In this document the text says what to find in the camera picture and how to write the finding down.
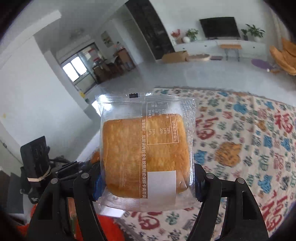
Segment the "small dark potted plant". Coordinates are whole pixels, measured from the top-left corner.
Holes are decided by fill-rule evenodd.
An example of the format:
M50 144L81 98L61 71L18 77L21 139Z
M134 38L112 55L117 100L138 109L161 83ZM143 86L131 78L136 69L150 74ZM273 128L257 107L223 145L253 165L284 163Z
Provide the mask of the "small dark potted plant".
M248 41L248 30L247 29L241 29L243 40Z

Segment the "brown cardboard box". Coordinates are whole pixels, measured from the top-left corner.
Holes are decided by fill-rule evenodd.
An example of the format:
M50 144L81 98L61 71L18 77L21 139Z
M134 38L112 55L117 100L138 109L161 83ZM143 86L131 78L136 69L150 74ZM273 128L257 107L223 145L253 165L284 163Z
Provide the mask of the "brown cardboard box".
M163 63L181 63L185 62L189 54L187 51L178 51L174 53L164 54L162 57Z

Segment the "patterned woven table cloth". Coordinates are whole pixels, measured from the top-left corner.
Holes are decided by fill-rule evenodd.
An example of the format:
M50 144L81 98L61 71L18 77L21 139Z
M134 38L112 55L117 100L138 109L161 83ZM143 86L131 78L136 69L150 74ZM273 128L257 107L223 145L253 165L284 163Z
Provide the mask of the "patterned woven table cloth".
M295 107L244 92L155 88L196 97L194 160L220 179L243 178L274 235L295 205Z

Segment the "orange lounge chair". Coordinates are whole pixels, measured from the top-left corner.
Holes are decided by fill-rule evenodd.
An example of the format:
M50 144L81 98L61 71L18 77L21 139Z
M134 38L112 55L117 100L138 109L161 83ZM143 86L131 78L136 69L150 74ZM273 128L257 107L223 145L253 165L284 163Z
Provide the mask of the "orange lounge chair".
M295 43L281 38L283 49L280 51L274 46L270 46L269 51L276 64L280 66L286 73L295 76Z

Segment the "black flat television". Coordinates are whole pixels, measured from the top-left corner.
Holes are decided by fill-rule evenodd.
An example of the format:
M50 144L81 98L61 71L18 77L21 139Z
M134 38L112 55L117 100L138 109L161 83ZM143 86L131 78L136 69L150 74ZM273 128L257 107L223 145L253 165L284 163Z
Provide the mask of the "black flat television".
M212 38L240 38L236 20L232 16L200 19L204 35Z

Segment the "green potted plant right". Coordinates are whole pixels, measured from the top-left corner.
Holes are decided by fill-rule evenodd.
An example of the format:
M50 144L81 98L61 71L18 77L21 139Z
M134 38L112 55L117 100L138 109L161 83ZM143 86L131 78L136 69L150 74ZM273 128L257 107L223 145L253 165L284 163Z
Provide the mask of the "green potted plant right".
M257 28L255 25L246 24L246 26L247 26L248 32L254 38L255 42L261 42L265 35L265 30L261 28Z

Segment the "small wooden bench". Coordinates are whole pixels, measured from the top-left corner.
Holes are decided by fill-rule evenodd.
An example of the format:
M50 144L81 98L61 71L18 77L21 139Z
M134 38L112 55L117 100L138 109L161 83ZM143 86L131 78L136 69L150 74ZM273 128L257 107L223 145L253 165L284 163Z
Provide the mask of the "small wooden bench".
M229 51L234 51L238 62L240 61L239 51L242 50L242 46L240 44L221 44L219 47L224 50L226 60L229 58Z

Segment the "purple round floor mat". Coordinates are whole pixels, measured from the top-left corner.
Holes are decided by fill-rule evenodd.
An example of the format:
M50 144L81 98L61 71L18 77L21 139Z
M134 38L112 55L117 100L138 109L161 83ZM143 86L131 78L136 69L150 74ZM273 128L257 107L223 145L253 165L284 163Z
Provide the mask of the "purple round floor mat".
M267 72L269 72L273 68L273 66L269 62L261 59L252 59L251 63L258 68L265 69Z

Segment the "green plant white vase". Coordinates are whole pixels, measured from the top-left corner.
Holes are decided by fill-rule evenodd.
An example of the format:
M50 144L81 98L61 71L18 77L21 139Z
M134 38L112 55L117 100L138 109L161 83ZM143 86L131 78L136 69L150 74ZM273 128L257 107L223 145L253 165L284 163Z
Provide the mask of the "green plant white vase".
M185 36L182 38L184 43L190 43L198 40L198 33L197 29L189 29L185 33Z

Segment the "bagged bread slice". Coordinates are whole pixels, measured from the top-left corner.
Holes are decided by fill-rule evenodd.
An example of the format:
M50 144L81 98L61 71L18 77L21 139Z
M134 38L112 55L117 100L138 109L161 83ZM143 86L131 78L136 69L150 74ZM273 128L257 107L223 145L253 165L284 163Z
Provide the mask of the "bagged bread slice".
M100 95L100 204L126 211L194 206L193 135L198 100Z

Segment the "red flower vase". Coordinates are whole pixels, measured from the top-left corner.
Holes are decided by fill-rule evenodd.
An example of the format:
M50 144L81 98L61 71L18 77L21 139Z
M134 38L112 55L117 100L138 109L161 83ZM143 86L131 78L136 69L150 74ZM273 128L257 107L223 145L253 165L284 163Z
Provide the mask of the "red flower vase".
M182 44L182 38L181 38L181 30L177 29L175 31L171 32L171 37L173 38L173 41L176 44Z

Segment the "wooden dining table set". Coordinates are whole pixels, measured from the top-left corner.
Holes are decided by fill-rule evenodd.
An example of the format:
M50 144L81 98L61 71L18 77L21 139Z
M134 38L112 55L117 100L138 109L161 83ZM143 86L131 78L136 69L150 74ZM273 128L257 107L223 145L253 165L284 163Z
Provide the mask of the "wooden dining table set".
M135 63L125 48L116 51L111 59L98 58L92 67L98 83L124 75L135 68Z

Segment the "dark tall display cabinet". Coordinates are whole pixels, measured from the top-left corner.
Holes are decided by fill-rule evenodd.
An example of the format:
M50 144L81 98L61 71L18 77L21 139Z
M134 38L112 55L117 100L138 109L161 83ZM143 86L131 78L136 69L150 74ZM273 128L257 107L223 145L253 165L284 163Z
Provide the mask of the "dark tall display cabinet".
M130 0L125 3L140 28L156 60L175 52L159 15L149 0Z

